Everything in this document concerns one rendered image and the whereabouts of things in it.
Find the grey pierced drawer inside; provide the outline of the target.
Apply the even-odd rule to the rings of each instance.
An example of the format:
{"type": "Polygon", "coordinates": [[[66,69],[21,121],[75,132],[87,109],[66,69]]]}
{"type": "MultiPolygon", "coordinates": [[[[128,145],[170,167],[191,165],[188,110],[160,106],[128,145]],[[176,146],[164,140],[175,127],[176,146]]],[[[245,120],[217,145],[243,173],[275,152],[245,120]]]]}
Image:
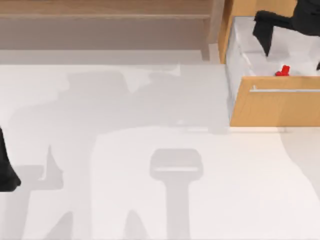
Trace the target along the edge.
{"type": "Polygon", "coordinates": [[[226,72],[230,88],[230,120],[243,77],[275,77],[283,65],[290,66],[289,77],[320,77],[320,37],[306,36],[279,27],[274,28],[268,57],[253,36],[252,17],[236,17],[226,51],[226,72]]]}

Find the small red object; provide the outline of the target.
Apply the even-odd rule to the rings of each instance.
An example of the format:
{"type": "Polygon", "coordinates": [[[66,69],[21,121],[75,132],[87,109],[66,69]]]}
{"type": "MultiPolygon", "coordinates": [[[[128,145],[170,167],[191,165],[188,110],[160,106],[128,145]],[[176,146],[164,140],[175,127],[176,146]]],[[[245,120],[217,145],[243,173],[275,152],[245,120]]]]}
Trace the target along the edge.
{"type": "Polygon", "coordinates": [[[291,67],[289,65],[283,65],[282,69],[277,71],[274,75],[276,77],[288,77],[290,75],[291,67]]]}

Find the pale wooden cupboard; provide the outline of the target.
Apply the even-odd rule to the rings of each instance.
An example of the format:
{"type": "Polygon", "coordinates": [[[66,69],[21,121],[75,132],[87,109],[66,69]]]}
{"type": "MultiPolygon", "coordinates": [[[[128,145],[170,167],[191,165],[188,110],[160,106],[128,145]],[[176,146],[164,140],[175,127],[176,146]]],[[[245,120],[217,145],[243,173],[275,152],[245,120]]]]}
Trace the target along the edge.
{"type": "Polygon", "coordinates": [[[225,0],[218,35],[220,63],[224,64],[226,62],[226,52],[234,17],[253,17],[259,10],[290,17],[293,15],[296,4],[297,0],[225,0]]]}

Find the pale wooden drawer front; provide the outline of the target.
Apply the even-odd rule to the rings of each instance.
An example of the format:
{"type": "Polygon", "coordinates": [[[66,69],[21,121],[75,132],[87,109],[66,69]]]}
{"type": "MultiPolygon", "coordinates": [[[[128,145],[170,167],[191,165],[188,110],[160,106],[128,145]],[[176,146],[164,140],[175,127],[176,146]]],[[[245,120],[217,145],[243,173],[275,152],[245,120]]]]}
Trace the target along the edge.
{"type": "Polygon", "coordinates": [[[231,127],[320,127],[320,93],[249,92],[260,89],[320,89],[320,76],[244,76],[231,127]]]}

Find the brown wooden open shelf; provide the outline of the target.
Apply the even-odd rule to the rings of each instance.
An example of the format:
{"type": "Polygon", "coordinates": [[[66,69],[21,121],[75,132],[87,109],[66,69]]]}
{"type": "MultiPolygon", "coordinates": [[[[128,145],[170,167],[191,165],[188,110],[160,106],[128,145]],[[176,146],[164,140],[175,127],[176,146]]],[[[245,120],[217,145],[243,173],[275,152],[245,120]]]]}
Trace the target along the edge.
{"type": "Polygon", "coordinates": [[[0,0],[0,50],[199,51],[226,0],[0,0]]]}

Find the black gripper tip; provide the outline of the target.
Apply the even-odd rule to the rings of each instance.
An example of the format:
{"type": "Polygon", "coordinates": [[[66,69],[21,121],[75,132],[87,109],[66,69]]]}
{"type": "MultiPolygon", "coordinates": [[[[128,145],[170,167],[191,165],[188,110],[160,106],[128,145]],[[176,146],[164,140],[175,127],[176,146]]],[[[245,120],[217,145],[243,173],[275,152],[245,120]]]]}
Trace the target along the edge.
{"type": "Polygon", "coordinates": [[[20,178],[10,163],[3,130],[0,127],[0,193],[13,192],[21,183],[20,178]]]}

